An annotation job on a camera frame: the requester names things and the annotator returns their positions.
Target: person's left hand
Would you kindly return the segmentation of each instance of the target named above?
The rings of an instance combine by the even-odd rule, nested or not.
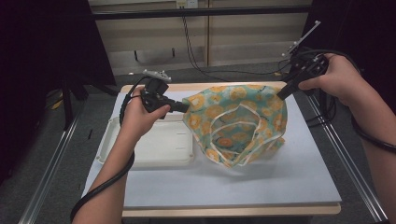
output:
[[[143,87],[136,88],[133,96],[140,95],[142,89]],[[169,109],[170,105],[164,105],[149,113],[143,106],[142,99],[135,97],[126,106],[120,132],[127,133],[127,135],[131,135],[130,137],[139,139],[151,129],[157,119],[166,115]]]

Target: table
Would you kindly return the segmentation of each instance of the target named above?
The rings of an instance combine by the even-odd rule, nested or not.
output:
[[[177,97],[175,92],[201,91],[214,85],[237,84],[241,83],[170,84],[165,95],[181,100],[173,98]],[[283,82],[248,84],[284,86]],[[131,86],[122,88],[111,118],[118,115],[120,109],[117,105],[120,106],[124,92],[130,88]],[[129,173],[122,215],[124,217],[243,217],[339,213],[341,198],[302,119],[301,112],[292,97],[287,99],[287,105],[289,121],[284,135],[286,144],[272,159],[254,161],[245,167],[229,170],[205,158],[195,146],[196,158],[187,167],[133,169]],[[302,137],[304,141],[296,141],[295,135],[297,139]],[[100,166],[97,161],[93,162],[84,192],[88,190]],[[268,168],[267,173],[254,169],[263,166]],[[258,186],[270,190],[262,192],[257,188]],[[240,189],[249,189],[249,193]]]

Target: hand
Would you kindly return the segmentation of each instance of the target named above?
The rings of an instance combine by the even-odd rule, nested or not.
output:
[[[329,67],[323,76],[310,78],[299,84],[301,90],[321,88],[330,95],[338,97],[344,105],[359,100],[361,93],[370,85],[361,77],[352,63],[344,56],[325,54]]]
[[[133,96],[140,95],[142,89],[143,87],[136,88]],[[131,135],[130,137],[139,139],[151,129],[157,119],[166,115],[169,109],[170,105],[164,105],[149,113],[143,107],[141,98],[135,97],[126,106],[120,132],[128,133]]]

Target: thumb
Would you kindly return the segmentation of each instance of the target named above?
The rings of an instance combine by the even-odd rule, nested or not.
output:
[[[163,105],[160,108],[154,110],[153,112],[150,113],[150,115],[155,119],[160,119],[163,116],[166,115],[166,113],[168,113],[168,111],[170,110],[171,106],[170,105]]]
[[[303,91],[306,90],[311,90],[311,89],[315,89],[315,88],[319,88],[319,80],[318,77],[314,77],[314,78],[309,78],[306,81],[302,81],[298,84],[298,88],[300,88]]]

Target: person's right hand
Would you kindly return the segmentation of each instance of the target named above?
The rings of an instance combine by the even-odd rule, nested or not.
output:
[[[350,106],[362,97],[364,90],[371,89],[346,57],[330,53],[325,56],[329,60],[326,74],[301,82],[301,90],[321,88],[337,97],[344,105]]]

